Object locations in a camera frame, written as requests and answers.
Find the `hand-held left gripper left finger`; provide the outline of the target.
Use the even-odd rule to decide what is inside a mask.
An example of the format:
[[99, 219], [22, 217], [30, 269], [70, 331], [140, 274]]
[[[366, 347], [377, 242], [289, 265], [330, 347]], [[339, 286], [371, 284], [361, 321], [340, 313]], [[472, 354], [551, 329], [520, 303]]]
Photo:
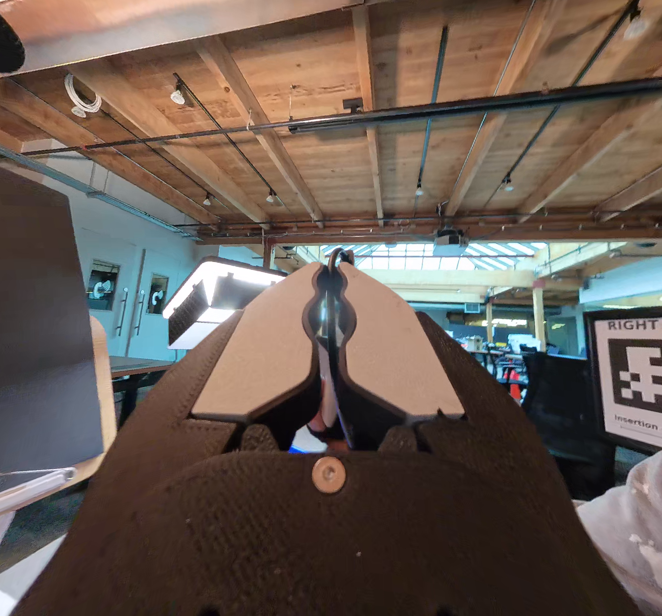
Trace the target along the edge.
[[311, 263], [247, 305], [191, 409], [196, 420], [266, 426], [280, 448], [319, 413], [323, 383], [310, 313], [325, 265]]

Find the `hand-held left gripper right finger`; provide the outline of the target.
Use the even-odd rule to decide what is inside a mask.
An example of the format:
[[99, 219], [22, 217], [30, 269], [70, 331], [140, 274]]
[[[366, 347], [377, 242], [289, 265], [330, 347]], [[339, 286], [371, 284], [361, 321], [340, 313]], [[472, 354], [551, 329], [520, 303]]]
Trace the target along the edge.
[[377, 448], [394, 427], [465, 408], [416, 312], [352, 263], [334, 265], [334, 384], [351, 448]]

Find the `white studio light panel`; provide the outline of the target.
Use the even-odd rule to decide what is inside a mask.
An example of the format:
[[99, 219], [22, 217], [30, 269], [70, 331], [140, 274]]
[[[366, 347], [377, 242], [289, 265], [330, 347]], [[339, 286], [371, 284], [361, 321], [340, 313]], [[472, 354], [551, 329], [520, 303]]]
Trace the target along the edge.
[[218, 256], [203, 258], [163, 309], [169, 349], [191, 350], [287, 273]]

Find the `black office chair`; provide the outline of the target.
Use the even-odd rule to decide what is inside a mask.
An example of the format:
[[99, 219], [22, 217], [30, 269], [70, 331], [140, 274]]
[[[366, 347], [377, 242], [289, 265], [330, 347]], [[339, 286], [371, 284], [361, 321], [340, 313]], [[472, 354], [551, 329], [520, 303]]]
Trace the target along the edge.
[[573, 499], [589, 501], [615, 485], [616, 445], [599, 429], [585, 358], [524, 356], [528, 388], [522, 409], [533, 423]]

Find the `framed black-white marker sign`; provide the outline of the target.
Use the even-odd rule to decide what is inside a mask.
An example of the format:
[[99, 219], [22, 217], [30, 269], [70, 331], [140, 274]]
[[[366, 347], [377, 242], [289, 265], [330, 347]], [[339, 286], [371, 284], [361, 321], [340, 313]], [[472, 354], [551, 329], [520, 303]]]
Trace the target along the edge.
[[595, 310], [583, 320], [600, 434], [654, 455], [661, 450], [661, 307]]

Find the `black ceiling pipe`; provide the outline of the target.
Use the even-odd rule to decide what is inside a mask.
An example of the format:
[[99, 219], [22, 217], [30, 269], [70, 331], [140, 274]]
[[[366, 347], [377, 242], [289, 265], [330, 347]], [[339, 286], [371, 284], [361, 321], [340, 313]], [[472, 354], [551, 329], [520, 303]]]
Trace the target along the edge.
[[616, 99], [631, 99], [661, 95], [661, 77], [651, 77], [630, 81], [605, 82], [585, 86], [570, 86], [548, 91], [527, 91], [500, 96], [480, 97], [475, 99], [452, 100], [408, 107], [373, 110], [370, 112], [350, 112], [336, 115], [323, 115], [299, 118], [282, 122], [263, 122], [244, 124], [230, 128], [203, 130], [196, 132], [172, 133], [150, 138], [93, 143], [79, 142], [72, 147], [37, 149], [22, 153], [25, 157], [53, 155], [69, 151], [90, 152], [102, 149], [120, 148], [153, 143], [210, 138], [218, 135], [236, 133], [261, 134], [270, 130], [286, 129], [289, 133], [326, 132], [349, 130], [354, 128], [374, 128], [381, 124], [401, 124], [427, 120], [447, 119], [464, 115], [484, 115], [491, 113], [509, 113], [538, 108], [562, 107]]

